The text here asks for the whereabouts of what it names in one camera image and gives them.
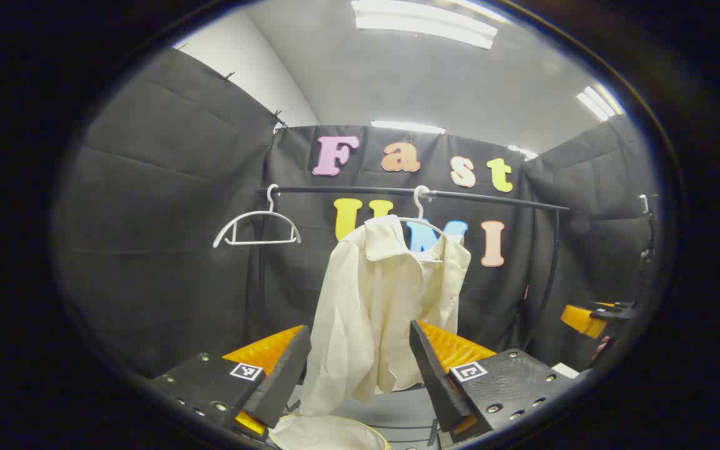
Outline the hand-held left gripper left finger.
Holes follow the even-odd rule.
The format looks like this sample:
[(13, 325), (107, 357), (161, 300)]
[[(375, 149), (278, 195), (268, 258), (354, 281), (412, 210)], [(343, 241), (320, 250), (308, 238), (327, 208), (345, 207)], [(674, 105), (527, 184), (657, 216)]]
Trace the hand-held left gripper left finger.
[(225, 356), (202, 352), (147, 384), (210, 428), (266, 438), (286, 412), (310, 351), (311, 330), (294, 326)]

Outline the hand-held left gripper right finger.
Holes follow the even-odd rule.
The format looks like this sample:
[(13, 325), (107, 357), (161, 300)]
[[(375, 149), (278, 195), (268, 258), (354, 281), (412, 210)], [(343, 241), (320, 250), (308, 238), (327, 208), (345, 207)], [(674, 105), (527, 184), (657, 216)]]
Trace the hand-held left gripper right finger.
[(551, 419), (580, 393), (569, 376), (520, 349), (494, 352), (412, 320), (409, 347), (438, 429), (451, 443), (512, 443)]

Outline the cream button shirt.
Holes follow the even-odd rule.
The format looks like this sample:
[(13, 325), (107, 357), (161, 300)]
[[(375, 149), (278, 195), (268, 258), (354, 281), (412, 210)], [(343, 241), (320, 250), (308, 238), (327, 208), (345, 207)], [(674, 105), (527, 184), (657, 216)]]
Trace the cream button shirt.
[(300, 415), (329, 415), (349, 399), (366, 403), (420, 384), (411, 322), (458, 330), (470, 262), (456, 234), (412, 252), (397, 216), (374, 217), (340, 240), (317, 302)]

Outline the black clothes rack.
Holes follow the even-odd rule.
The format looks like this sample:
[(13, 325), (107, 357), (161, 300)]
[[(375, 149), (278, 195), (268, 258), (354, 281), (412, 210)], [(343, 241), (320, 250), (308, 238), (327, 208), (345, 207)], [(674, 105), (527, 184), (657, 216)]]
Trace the black clothes rack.
[[(351, 194), (386, 194), (387, 196), (413, 196), (413, 190), (415, 188), (395, 188), (395, 187), (280, 187), (280, 193), (351, 193)], [(482, 196), (482, 194), (466, 194), (460, 192), (451, 191), (440, 191), (431, 190), (431, 199), (434, 198), (446, 198), (446, 199), (459, 199), (462, 201), (477, 202), (477, 203), (496, 203), (508, 205), (509, 207), (515, 208), (531, 208), (543, 211), (549, 211), (552, 213), (552, 247), (551, 247), (551, 259), (549, 260), (549, 269), (547, 272), (546, 282), (544, 284), (540, 307), (538, 309), (537, 317), (534, 320), (534, 324), (529, 328), (526, 333), (524, 346), (526, 349), (531, 345), (536, 333), (538, 332), (539, 326), (542, 324), (543, 318), (548, 308), (548, 301), (551, 298), (551, 291), (553, 290), (554, 279), (556, 276), (556, 270), (558, 265), (558, 253), (560, 249), (560, 223), (561, 214), (568, 213), (571, 209), (568, 207), (561, 207), (551, 203), (526, 201), (520, 199), (511, 199), (511, 197), (501, 196)], [(256, 193), (266, 193), (266, 189), (257, 189)]]

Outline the white plastic hanger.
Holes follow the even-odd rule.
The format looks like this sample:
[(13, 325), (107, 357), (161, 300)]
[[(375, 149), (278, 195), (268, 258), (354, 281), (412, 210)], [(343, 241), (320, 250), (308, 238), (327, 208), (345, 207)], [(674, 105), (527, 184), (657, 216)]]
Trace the white plastic hanger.
[[(235, 216), (229, 222), (227, 222), (216, 234), (214, 240), (212, 240), (212, 248), (217, 249), (222, 243), (226, 243), (229, 247), (246, 247), (246, 246), (266, 246), (266, 245), (282, 245), (289, 243), (301, 243), (302, 236), (298, 231), (297, 226), (287, 216), (275, 211), (275, 197), (280, 196), (280, 185), (272, 183), (266, 188), (266, 210), (249, 211), (240, 216)], [(254, 241), (240, 241), (238, 239), (238, 225), (243, 219), (253, 218), (255, 216), (263, 217), (274, 217), (282, 219), (284, 222), (289, 224), (289, 237), (288, 239), (277, 239), (277, 240), (254, 240)]]
[(414, 223), (417, 225), (420, 225), (424, 228), (431, 229), (434, 231), (434, 233), (437, 233), (438, 236), (447, 236), (447, 234), (432, 225), (428, 220), (425, 220), (424, 217), (424, 207), (422, 204), (422, 198), (426, 198), (429, 201), (431, 201), (431, 194), (433, 192), (429, 190), (428, 187), (425, 185), (419, 185), (417, 188), (412, 190), (412, 201), (414, 202), (415, 207), (417, 208), (417, 216), (416, 217), (398, 217), (398, 221), (401, 223)]

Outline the black backdrop cloth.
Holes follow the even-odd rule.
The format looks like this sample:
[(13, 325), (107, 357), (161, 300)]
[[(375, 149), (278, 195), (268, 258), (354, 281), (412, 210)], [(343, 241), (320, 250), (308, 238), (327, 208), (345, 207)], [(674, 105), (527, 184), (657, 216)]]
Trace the black backdrop cloth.
[[(554, 203), (560, 249), (546, 313), (529, 349), (586, 365), (591, 345), (562, 324), (566, 304), (629, 302), (651, 226), (638, 194), (642, 146), (628, 122), (597, 126), (526, 161), (488, 142), (371, 126), (273, 131), (271, 111), (215, 69), (165, 49), (132, 75), (84, 133), (58, 194), (58, 270), (74, 307), (132, 370), (154, 377), (198, 351), (227, 353), (310, 325), (340, 239), (378, 201), (414, 216), (409, 196), (282, 193), (275, 211), (301, 243), (212, 243), (235, 216), (266, 210), (280, 187), (414, 188), (462, 192), (451, 159), (474, 165), (469, 194)], [(522, 347), (540, 307), (553, 241), (549, 211), (438, 199), (425, 218), (463, 234), (471, 261), (458, 333), (495, 351)], [(240, 241), (288, 239), (291, 226), (255, 216)]]

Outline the long ceiling light panel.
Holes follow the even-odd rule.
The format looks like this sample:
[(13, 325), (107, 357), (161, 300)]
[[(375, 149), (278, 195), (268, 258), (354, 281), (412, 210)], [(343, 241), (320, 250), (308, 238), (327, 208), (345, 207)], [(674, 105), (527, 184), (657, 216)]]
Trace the long ceiling light panel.
[(433, 126), (428, 124), (421, 124), (417, 122), (408, 121), (386, 121), (386, 120), (372, 120), (371, 126), (375, 128), (384, 128), (389, 130), (402, 130), (408, 132), (421, 132), (429, 134), (445, 134), (446, 129), (442, 126)]
[(358, 29), (431, 35), (488, 51), (498, 29), (476, 18), (405, 0), (351, 0)]
[(586, 86), (576, 97), (600, 123), (625, 114), (620, 102), (602, 84)]

